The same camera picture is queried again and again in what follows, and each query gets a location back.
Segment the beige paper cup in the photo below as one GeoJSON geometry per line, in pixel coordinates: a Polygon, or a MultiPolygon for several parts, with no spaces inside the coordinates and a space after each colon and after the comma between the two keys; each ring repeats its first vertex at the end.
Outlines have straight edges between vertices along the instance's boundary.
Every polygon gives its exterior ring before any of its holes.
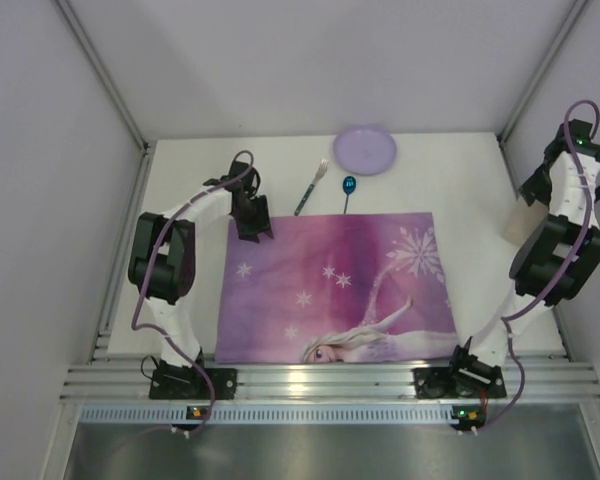
{"type": "Polygon", "coordinates": [[[535,201],[532,205],[528,205],[522,196],[518,197],[502,237],[516,247],[522,246],[548,212],[548,207],[541,202],[535,201]]]}

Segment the purple printed placemat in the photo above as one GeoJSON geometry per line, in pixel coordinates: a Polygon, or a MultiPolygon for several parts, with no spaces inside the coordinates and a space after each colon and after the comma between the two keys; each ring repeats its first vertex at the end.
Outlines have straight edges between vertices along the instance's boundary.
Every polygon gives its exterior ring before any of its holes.
{"type": "Polygon", "coordinates": [[[381,363],[451,355],[459,338],[429,213],[277,217],[227,236],[222,363],[381,363]]]}

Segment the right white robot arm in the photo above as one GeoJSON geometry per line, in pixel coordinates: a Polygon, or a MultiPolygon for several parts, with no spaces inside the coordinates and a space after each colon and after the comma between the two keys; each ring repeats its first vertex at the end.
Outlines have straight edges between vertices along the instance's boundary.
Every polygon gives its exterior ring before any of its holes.
{"type": "Polygon", "coordinates": [[[595,124],[573,119],[558,128],[544,159],[520,187],[529,207],[548,212],[520,246],[512,287],[490,322],[456,347],[451,377],[474,387],[495,383],[509,348],[532,323],[573,299],[600,264],[600,145],[595,124]]]}

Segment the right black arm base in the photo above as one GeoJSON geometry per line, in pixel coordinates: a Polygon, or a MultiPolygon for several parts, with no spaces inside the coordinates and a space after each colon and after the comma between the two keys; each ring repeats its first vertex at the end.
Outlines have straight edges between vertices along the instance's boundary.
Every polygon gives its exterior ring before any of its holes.
{"type": "Polygon", "coordinates": [[[418,399],[503,399],[507,396],[500,367],[484,372],[450,367],[426,367],[413,370],[414,386],[418,399]]]}

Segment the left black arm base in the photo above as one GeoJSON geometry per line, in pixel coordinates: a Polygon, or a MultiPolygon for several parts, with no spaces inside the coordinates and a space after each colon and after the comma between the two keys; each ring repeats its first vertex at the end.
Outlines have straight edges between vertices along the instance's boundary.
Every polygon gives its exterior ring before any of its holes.
{"type": "MultiPolygon", "coordinates": [[[[204,370],[211,381],[216,400],[232,400],[237,389],[238,371],[233,368],[204,370]]],[[[205,378],[193,367],[160,365],[152,374],[151,400],[210,400],[212,390],[205,378]]]]}

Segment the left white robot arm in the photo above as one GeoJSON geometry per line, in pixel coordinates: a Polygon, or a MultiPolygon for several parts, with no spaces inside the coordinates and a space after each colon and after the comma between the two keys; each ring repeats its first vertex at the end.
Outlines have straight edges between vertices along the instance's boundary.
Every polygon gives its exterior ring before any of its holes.
{"type": "Polygon", "coordinates": [[[274,237],[267,199],[258,193],[260,183],[257,172],[210,179],[192,199],[138,218],[127,272],[138,290],[131,328],[160,336],[160,360],[166,365],[192,368],[201,353],[189,306],[200,234],[230,218],[242,241],[257,243],[262,234],[274,237]]]}

